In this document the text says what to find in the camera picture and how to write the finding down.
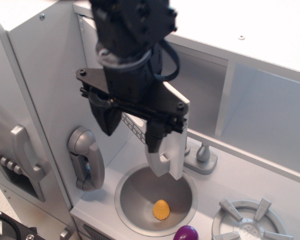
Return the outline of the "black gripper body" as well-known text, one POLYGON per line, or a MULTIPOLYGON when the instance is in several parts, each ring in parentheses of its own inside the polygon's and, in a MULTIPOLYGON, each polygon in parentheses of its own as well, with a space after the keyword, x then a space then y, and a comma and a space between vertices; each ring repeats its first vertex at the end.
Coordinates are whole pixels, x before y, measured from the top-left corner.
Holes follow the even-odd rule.
POLYGON ((171 127, 172 132, 182 133, 186 127, 188 106, 185 100, 168 89, 180 69, 161 75, 162 66, 149 61, 135 67, 102 69, 80 68, 76 78, 82 82, 81 94, 110 99, 121 111, 149 121, 157 119, 171 127))

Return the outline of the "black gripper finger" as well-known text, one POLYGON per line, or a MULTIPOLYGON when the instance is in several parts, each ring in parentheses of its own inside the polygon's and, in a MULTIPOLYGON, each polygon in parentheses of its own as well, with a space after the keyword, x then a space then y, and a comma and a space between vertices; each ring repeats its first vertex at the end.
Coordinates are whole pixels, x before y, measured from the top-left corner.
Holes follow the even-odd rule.
POLYGON ((111 136, 118 127, 122 112, 115 108, 110 99, 102 99, 99 96, 89 96, 92 114, 101 130, 111 136))
POLYGON ((172 132, 172 128, 158 119, 150 119, 146 123, 145 142, 149 153, 157 153, 163 138, 172 132))

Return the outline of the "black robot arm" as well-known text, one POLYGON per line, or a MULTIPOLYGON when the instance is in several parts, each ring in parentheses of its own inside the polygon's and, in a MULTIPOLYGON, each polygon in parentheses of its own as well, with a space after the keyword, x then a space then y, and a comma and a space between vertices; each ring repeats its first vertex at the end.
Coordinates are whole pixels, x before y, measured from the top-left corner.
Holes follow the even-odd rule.
POLYGON ((176 30, 177 13, 167 0, 93 0, 100 69, 81 68, 83 97, 102 131, 112 135, 123 113, 146 121, 149 153, 171 132, 182 133, 188 106, 168 88, 180 60, 165 37, 176 30))

